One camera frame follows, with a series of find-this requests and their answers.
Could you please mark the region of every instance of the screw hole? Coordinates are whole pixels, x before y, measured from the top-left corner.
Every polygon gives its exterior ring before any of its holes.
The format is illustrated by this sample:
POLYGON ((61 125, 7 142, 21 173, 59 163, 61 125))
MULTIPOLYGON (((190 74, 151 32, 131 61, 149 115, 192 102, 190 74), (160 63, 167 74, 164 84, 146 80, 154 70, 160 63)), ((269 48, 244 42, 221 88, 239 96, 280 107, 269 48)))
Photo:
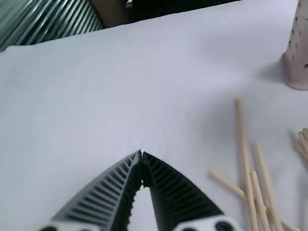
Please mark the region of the screw hole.
POLYGON ((217 231, 233 231, 234 230, 231 224, 224 222, 224 221, 220 221, 216 223, 215 228, 217 231))
POLYGON ((57 231, 57 228, 54 226, 47 226, 43 229, 41 229, 40 231, 57 231))
POLYGON ((195 230, 193 228, 184 228, 182 231, 197 231, 197 230, 195 230))

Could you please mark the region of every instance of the wooden stick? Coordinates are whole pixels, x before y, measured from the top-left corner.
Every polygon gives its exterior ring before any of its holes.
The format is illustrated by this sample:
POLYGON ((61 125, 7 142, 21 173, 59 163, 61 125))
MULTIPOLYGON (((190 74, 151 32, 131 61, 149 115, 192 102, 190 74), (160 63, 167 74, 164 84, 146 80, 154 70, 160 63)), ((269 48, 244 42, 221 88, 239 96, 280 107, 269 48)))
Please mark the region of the wooden stick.
POLYGON ((305 152, 302 144, 300 142, 296 142, 295 144, 296 150, 306 159, 308 159, 308 153, 305 152))
POLYGON ((268 217, 266 215, 266 208, 264 207, 264 202, 262 198, 262 193, 261 193, 257 173, 255 171, 251 171, 250 176, 251 176, 251 181, 252 181, 252 185, 253 185, 255 196, 256 196, 257 209, 259 212, 259 217, 262 222, 263 230, 270 231, 270 226, 269 226, 270 224, 269 224, 268 217))
POLYGON ((232 184, 228 179, 223 177, 220 172, 217 172, 213 169, 209 170, 209 175, 211 175, 214 179, 216 179, 218 182, 220 182, 222 185, 227 187, 229 190, 234 192, 235 194, 239 195, 243 200, 246 200, 245 193, 242 189, 237 187, 236 185, 232 184))
POLYGON ((267 198, 268 198, 269 205, 270 205, 269 207, 270 207, 270 210, 271 210, 271 216, 272 216, 272 219, 273 219, 274 225, 275 225, 275 230, 276 231, 282 231, 282 226, 281 226, 281 222, 280 222, 280 218, 279 218, 279 212, 278 212, 278 209, 277 209, 277 206, 276 206, 276 201, 275 201, 273 189, 272 189, 272 186, 271 186, 269 171, 268 171, 268 169, 265 165, 261 146, 258 142, 256 142, 256 146, 257 146, 258 163, 259 163, 259 167, 260 167, 260 170, 261 170, 261 173, 262 173, 262 176, 263 176, 266 194, 267 194, 267 198))
MULTIPOLYGON (((240 189, 239 187, 237 187, 236 185, 234 185, 231 181, 229 181, 228 179, 226 179, 225 177, 222 176, 222 174, 216 170, 209 170, 209 175, 212 176, 214 179, 216 179, 219 183, 221 183, 223 186, 225 186, 227 189, 229 189, 231 192, 237 194, 238 196, 240 196, 243 200, 246 200, 246 196, 245 193, 242 189, 240 189)), ((271 217, 271 211, 269 208, 267 208, 266 206, 264 206, 266 209, 266 212, 268 214, 269 217, 271 217)), ((288 230, 288 231, 300 231, 300 229, 298 227, 294 227, 294 226, 290 226, 288 225, 285 221, 281 220, 281 224, 283 225, 283 227, 288 230)))
POLYGON ((246 144, 246 135, 243 123, 243 113, 242 113, 242 104, 239 99, 235 101, 236 115, 237 115, 237 127, 239 133, 239 143, 241 145, 244 177, 245 177, 245 186, 246 186, 246 196, 248 201, 249 217, 252 231, 258 231, 258 221, 257 221, 257 212, 254 203, 254 193, 251 183, 251 178, 249 175, 249 162, 248 162, 248 149, 246 144))
POLYGON ((300 131, 298 133, 298 136, 299 136, 300 143, 302 144, 305 152, 308 154, 308 142, 305 139, 304 133, 302 131, 300 131))

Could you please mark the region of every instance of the bamboo skewer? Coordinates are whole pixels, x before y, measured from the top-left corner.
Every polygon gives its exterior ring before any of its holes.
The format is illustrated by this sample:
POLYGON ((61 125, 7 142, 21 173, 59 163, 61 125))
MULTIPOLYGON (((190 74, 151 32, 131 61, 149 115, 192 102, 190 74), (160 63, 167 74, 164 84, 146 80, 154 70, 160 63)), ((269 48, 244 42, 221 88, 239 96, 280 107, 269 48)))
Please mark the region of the bamboo skewer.
POLYGON ((304 151, 307 153, 308 155, 308 142, 306 141, 306 138, 305 138, 305 135, 302 131, 300 131, 298 133, 298 136, 299 136, 299 140, 300 140, 300 143, 302 144, 303 146, 303 149, 304 151))
POLYGON ((270 224, 269 224, 268 217, 266 215, 266 207, 264 207, 264 202, 262 198, 262 193, 261 193, 257 173, 255 171, 251 171, 250 176, 251 176, 252 186, 254 188, 254 192, 256 196, 257 209, 259 212, 259 217, 262 222, 263 230, 270 231, 270 226, 269 226, 270 224))
POLYGON ((248 162, 248 150, 246 144, 246 136, 245 136, 245 129, 243 123, 243 113, 242 113, 242 104, 239 99, 235 101, 236 107, 236 115, 237 115, 237 127, 239 133, 239 141, 241 145, 241 153, 242 153, 242 161, 243 161, 243 168, 244 168, 244 177, 245 177, 245 186, 246 186, 246 196, 248 201, 248 208, 249 208, 249 217, 250 217, 250 224, 252 231, 258 231, 258 222, 257 222, 257 212, 254 202, 254 193, 251 183, 251 178, 249 175, 249 162, 248 162))
POLYGON ((270 182, 270 175, 265 165, 261 147, 258 142, 256 142, 256 146, 257 146, 258 163, 259 163, 259 167, 260 167, 262 177, 265 183, 265 189, 266 189, 266 194, 267 194, 267 198, 268 198, 269 205, 270 205, 269 207, 271 210, 271 216, 274 221, 276 231, 282 231, 282 226, 281 226, 281 222, 279 218, 279 212, 276 206, 273 189, 272 189, 271 182, 270 182))
MULTIPOLYGON (((247 200, 245 193, 242 189, 240 189, 239 187, 237 187, 236 185, 234 185, 232 182, 230 182, 228 179, 226 179, 225 177, 223 177, 223 175, 216 171, 216 170, 209 170, 209 175, 211 177, 213 177, 215 180, 217 180, 219 183, 221 183, 223 186, 225 186, 227 189, 229 189, 230 191, 232 191, 233 193, 237 194, 238 196, 240 196, 243 200, 247 200)), ((267 215, 269 217, 271 217, 271 210, 269 208, 267 208, 264 205, 264 208, 267 212, 267 215)), ((281 220, 281 224, 283 225, 283 227, 288 230, 288 231, 300 231, 299 228, 297 227, 293 227, 289 224, 287 224, 285 221, 281 220)))

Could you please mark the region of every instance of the corrugated metal surface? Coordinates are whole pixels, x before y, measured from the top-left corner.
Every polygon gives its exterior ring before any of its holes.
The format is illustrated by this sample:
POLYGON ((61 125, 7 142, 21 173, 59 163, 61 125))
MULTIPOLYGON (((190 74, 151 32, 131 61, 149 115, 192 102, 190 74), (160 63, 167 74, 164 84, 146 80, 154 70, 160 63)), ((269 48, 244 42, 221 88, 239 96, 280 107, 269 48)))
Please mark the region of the corrugated metal surface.
POLYGON ((103 29, 88 0, 0 0, 0 48, 103 29))

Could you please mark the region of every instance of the white table surface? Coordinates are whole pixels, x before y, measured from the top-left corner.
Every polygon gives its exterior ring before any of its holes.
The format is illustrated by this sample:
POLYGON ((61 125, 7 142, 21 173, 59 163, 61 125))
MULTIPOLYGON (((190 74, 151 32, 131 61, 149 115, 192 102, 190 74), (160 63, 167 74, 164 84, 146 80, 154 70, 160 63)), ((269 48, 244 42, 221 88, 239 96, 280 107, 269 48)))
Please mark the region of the white table surface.
MULTIPOLYGON (((278 62, 295 7, 244 0, 0 53, 1 230, 32 231, 138 149, 249 230, 245 204, 207 177, 216 168, 243 185, 235 97, 281 217, 302 228, 307 170, 290 136, 308 126, 308 92, 287 87, 278 62)), ((157 230, 149 191, 132 213, 130 230, 157 230)))

